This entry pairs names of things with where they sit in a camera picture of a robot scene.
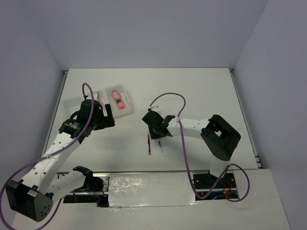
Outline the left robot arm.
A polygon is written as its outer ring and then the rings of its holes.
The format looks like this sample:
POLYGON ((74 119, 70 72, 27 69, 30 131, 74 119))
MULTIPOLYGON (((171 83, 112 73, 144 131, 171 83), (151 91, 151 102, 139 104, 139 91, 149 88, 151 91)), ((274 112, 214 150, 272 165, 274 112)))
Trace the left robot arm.
POLYGON ((75 189, 101 190, 104 181, 94 177, 90 169, 82 166, 74 167, 57 180, 54 177, 92 131, 114 125, 110 104, 102 106, 99 101, 84 100, 79 111, 62 123, 54 142, 44 154, 45 159, 38 162, 21 180, 8 182, 6 193, 10 208, 41 222, 48 216, 55 202, 75 189))

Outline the pink glue stick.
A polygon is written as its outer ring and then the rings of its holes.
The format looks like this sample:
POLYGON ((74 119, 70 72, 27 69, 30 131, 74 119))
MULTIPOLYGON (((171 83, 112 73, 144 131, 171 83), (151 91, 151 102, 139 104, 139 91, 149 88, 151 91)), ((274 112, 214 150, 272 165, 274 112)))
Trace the pink glue stick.
POLYGON ((113 99, 114 99, 114 101, 115 101, 115 103, 116 103, 116 105, 117 105, 117 108, 118 108, 119 110, 125 109, 125 108, 126 108, 126 105, 125 105, 125 103, 123 102, 123 100, 122 100, 122 98, 121 98, 121 96, 120 96, 120 93, 119 93, 118 91, 113 91, 111 94, 112 94, 112 97, 113 97, 113 99))

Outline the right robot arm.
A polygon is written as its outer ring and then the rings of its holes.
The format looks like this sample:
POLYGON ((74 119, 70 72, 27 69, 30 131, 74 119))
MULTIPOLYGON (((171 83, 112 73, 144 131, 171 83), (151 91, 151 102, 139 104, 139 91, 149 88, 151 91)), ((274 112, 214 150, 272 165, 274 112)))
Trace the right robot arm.
POLYGON ((213 187, 220 187, 225 182, 222 172, 230 163, 241 135, 220 115, 213 115, 207 120, 182 119, 174 115, 163 118, 150 109, 142 121, 148 126, 151 139, 175 136, 202 139, 213 155, 208 183, 213 187))

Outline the dark blue gel pen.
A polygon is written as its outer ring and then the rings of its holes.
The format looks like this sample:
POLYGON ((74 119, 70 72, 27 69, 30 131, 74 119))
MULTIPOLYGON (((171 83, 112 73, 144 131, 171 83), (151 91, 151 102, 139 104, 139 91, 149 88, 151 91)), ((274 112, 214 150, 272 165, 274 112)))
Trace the dark blue gel pen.
POLYGON ((158 139, 158 145, 159 145, 160 152, 164 153, 164 150, 163 150, 162 143, 161 143, 160 139, 158 139))

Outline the red gel pen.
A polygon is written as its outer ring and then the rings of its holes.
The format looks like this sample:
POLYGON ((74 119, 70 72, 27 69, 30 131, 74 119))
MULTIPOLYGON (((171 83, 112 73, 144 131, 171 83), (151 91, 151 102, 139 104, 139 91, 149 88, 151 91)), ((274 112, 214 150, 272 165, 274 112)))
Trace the red gel pen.
POLYGON ((148 154, 149 156, 151 156, 151 138, 149 134, 147 134, 147 144, 148 144, 148 154))

